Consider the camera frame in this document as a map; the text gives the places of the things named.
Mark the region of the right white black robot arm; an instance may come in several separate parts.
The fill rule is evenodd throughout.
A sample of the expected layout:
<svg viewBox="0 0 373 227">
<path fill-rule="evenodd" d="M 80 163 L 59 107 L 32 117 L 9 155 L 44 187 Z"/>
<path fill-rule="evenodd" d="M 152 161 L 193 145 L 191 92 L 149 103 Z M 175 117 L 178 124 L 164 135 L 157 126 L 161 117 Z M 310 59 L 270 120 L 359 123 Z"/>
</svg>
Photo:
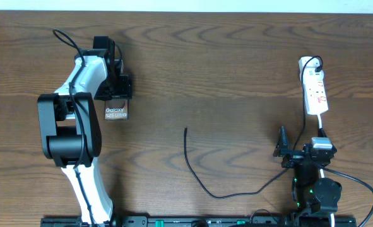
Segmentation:
<svg viewBox="0 0 373 227">
<path fill-rule="evenodd" d="M 338 210 L 342 186 L 320 174 L 328 166 L 336 148 L 323 130 L 305 144 L 301 150 L 290 149 L 285 128 L 279 130 L 274 157 L 282 157 L 281 166 L 294 171 L 292 195 L 298 203 L 297 211 L 290 215 L 294 226 L 334 226 L 331 216 Z"/>
</svg>

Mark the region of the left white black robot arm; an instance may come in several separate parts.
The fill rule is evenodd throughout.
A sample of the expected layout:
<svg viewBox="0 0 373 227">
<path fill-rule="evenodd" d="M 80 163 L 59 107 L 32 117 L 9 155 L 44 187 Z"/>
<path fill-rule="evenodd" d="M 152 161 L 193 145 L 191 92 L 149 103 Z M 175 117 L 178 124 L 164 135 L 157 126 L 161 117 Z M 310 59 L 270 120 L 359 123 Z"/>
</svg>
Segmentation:
<svg viewBox="0 0 373 227">
<path fill-rule="evenodd" d="M 120 226 L 114 203 L 104 187 L 98 157 L 102 135 L 94 102 L 132 98 L 131 77 L 116 58 L 118 45 L 96 36 L 90 49 L 75 48 L 74 69 L 55 92 L 37 100 L 42 151 L 67 176 L 80 205 L 76 226 Z"/>
</svg>

